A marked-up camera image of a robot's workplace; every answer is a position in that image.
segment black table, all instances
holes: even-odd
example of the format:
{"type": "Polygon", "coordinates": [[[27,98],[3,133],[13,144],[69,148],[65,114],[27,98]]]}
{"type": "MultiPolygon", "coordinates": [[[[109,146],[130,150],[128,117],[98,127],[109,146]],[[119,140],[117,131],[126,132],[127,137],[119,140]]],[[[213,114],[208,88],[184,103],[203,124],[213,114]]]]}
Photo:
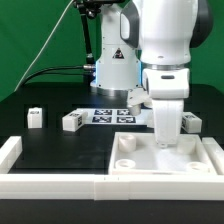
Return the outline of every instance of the black table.
{"type": "MultiPolygon", "coordinates": [[[[107,174],[115,132],[153,131],[122,125],[62,131],[62,117],[76,108],[123,109],[126,98],[93,94],[83,84],[33,83],[2,101],[0,143],[9,136],[23,139],[23,153],[10,173],[107,174]],[[27,128],[31,107],[44,109],[44,128],[27,128]]],[[[185,111],[203,120],[201,137],[224,144],[223,94],[192,85],[185,111]]],[[[0,223],[216,223],[224,221],[223,209],[224,202],[218,201],[1,200],[0,223]]]]}

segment green backdrop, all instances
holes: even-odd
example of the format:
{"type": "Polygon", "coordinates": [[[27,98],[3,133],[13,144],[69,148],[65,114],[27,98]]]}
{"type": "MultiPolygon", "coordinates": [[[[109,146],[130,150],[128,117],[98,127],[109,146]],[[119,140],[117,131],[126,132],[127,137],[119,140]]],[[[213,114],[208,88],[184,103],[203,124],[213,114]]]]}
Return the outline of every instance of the green backdrop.
{"type": "MultiPolygon", "coordinates": [[[[23,73],[43,46],[70,0],[0,0],[0,100],[12,93],[23,73]]],[[[192,50],[191,81],[224,92],[224,1],[209,0],[214,14],[212,34],[192,50]]],[[[100,55],[100,22],[89,21],[95,57],[100,55]]],[[[80,16],[70,8],[30,74],[58,65],[82,65],[85,48],[80,16]]],[[[42,80],[77,81],[81,77],[46,77],[42,80]]]]}

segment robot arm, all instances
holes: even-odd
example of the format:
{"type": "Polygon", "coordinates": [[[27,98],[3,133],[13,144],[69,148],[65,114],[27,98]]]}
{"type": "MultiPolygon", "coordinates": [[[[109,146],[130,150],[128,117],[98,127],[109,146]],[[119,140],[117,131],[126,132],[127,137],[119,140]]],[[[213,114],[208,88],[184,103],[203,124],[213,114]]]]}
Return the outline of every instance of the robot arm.
{"type": "Polygon", "coordinates": [[[144,65],[144,90],[129,93],[128,107],[136,115],[137,103],[152,102],[155,137],[161,147],[177,143],[184,99],[189,96],[190,72],[185,65],[191,60],[191,41],[200,39],[195,44],[199,46],[212,29],[206,5],[206,0],[133,0],[121,15],[121,36],[142,50],[144,65]],[[198,20],[210,24],[207,31],[198,29],[198,20]]]}

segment white cube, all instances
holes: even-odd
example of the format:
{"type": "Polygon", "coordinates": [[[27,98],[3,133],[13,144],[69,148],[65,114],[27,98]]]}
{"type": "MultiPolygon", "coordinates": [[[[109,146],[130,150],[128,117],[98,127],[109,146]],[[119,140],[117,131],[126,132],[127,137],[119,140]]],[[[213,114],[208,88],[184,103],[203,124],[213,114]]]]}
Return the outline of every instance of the white cube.
{"type": "Polygon", "coordinates": [[[191,112],[184,112],[182,117],[182,128],[187,133],[200,133],[202,120],[191,112]]]}
{"type": "Polygon", "coordinates": [[[30,108],[27,115],[28,128],[42,128],[43,112],[42,108],[30,108]]]}
{"type": "Polygon", "coordinates": [[[62,118],[62,126],[64,131],[77,131],[85,124],[85,119],[88,116],[83,110],[74,110],[62,118]]]}

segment white tray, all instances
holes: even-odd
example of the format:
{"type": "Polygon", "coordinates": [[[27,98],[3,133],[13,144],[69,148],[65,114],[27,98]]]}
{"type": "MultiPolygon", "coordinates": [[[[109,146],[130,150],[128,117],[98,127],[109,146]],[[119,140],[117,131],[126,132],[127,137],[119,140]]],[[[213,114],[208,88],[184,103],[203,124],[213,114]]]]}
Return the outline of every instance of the white tray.
{"type": "Polygon", "coordinates": [[[109,174],[217,175],[198,135],[180,135],[179,142],[178,147],[161,149],[155,141],[154,134],[117,132],[109,174]],[[122,150],[122,146],[119,147],[121,144],[119,139],[125,139],[125,137],[135,138],[134,151],[126,152],[122,150]]]}

